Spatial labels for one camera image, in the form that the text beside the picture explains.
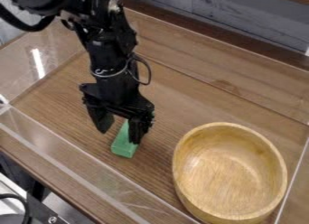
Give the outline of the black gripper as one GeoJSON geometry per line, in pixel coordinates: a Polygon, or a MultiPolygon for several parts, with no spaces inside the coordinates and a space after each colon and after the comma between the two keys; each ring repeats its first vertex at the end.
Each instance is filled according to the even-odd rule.
{"type": "Polygon", "coordinates": [[[139,91],[137,71],[122,72],[108,78],[96,78],[95,83],[80,84],[83,104],[99,132],[103,134],[114,125],[114,116],[130,120],[130,142],[138,145],[153,126],[155,105],[139,91]]]}

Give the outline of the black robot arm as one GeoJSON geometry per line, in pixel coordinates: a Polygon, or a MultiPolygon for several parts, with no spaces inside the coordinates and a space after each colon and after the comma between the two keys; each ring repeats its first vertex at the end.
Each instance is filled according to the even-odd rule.
{"type": "Polygon", "coordinates": [[[25,32],[42,31],[55,19],[79,37],[88,52],[94,83],[80,84],[83,103],[100,132],[114,117],[128,120],[128,141],[138,144],[154,122],[155,105],[142,95],[138,65],[145,62],[134,52],[138,45],[122,0],[9,0],[29,14],[42,17],[29,25],[0,4],[0,19],[25,32]]]}

